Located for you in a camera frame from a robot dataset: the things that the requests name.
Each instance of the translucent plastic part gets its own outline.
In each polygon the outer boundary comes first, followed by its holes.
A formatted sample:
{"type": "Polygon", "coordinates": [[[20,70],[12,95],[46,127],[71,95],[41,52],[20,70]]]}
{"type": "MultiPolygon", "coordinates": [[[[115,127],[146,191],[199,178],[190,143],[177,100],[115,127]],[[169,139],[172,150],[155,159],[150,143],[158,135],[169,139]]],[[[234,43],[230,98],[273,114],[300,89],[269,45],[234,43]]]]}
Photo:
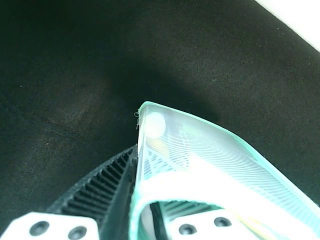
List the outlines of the translucent plastic part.
{"type": "Polygon", "coordinates": [[[282,239],[318,239],[320,208],[247,142],[199,117],[152,102],[139,109],[130,240],[157,201],[217,205],[282,239]]]}

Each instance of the mounting hole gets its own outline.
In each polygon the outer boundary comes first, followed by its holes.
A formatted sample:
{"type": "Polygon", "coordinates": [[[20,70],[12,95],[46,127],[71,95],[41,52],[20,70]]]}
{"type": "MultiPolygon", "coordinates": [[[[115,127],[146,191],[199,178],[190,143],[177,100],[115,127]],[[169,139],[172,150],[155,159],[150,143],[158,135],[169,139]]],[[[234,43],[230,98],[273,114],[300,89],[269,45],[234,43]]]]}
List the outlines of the mounting hole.
{"type": "Polygon", "coordinates": [[[231,222],[229,219],[225,218],[225,217],[217,217],[215,220],[214,220],[214,224],[217,226],[217,227],[229,227],[231,226],[231,222]]]}
{"type": "Polygon", "coordinates": [[[190,224],[183,224],[179,227],[179,233],[181,235],[192,235],[197,232],[197,229],[195,226],[190,225],[190,224]]]}
{"type": "Polygon", "coordinates": [[[29,230],[31,236],[40,236],[44,234],[49,228],[49,223],[47,221],[39,221],[35,223],[29,230]]]}
{"type": "Polygon", "coordinates": [[[68,238],[70,240],[79,240],[82,239],[87,233],[87,228],[84,226],[76,226],[74,229],[72,229],[69,234],[68,238]]]}

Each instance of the striped plastic texture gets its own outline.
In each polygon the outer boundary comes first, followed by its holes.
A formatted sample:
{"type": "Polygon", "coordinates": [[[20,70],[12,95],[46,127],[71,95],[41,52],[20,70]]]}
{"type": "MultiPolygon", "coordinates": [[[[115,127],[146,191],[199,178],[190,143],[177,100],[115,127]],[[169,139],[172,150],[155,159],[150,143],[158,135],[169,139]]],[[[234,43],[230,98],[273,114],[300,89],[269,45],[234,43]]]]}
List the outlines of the striped plastic texture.
{"type": "Polygon", "coordinates": [[[143,208],[157,201],[217,205],[281,239],[320,237],[320,208],[234,133],[191,114],[145,102],[130,240],[143,208]]]}

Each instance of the black felt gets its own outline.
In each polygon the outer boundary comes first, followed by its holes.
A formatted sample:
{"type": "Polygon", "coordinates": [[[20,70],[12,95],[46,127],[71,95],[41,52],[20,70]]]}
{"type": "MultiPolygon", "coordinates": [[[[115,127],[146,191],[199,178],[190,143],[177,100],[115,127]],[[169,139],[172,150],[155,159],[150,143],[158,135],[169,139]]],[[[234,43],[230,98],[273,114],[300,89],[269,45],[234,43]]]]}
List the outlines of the black felt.
{"type": "Polygon", "coordinates": [[[233,131],[320,202],[320,54],[253,0],[0,13],[0,232],[135,144],[145,100],[233,131]]]}

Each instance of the screw hole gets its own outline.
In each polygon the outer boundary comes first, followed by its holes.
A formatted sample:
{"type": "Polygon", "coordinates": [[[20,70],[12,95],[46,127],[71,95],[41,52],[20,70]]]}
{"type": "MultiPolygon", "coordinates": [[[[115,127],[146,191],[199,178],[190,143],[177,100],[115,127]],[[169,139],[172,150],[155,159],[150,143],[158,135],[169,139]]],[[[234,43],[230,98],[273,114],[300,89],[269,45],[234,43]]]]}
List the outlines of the screw hole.
{"type": "Polygon", "coordinates": [[[87,233],[86,227],[77,226],[69,232],[68,238],[70,240],[79,240],[79,239],[82,239],[86,235],[86,233],[87,233]]]}
{"type": "Polygon", "coordinates": [[[39,221],[35,223],[29,230],[31,236],[40,236],[44,234],[49,228],[49,223],[47,221],[39,221]]]}
{"type": "Polygon", "coordinates": [[[190,225],[190,224],[183,224],[179,227],[179,233],[181,235],[192,235],[197,232],[197,229],[195,226],[190,225]]]}
{"type": "Polygon", "coordinates": [[[217,227],[229,227],[231,226],[231,222],[229,219],[225,218],[225,217],[217,217],[215,220],[214,220],[214,224],[217,226],[217,227]]]}

